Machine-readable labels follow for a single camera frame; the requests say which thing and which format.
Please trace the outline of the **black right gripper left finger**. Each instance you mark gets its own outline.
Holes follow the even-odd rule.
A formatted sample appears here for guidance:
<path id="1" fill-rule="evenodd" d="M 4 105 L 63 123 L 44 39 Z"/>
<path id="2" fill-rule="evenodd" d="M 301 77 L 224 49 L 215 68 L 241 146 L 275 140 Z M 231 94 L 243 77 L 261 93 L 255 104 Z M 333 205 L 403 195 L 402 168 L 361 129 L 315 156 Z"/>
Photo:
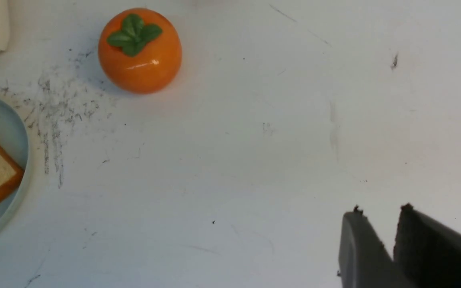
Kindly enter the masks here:
<path id="1" fill-rule="evenodd" d="M 338 256 L 343 288 L 413 288 L 359 206 L 344 213 Z"/>

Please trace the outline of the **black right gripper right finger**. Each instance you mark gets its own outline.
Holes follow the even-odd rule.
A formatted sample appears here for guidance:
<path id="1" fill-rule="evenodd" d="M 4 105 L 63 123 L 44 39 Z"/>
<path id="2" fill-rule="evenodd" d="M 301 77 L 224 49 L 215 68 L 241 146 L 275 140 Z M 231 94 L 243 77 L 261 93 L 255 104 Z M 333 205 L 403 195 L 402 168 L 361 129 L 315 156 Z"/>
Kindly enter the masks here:
<path id="1" fill-rule="evenodd" d="M 411 204 L 401 207 L 393 261 L 418 288 L 461 288 L 461 234 Z"/>

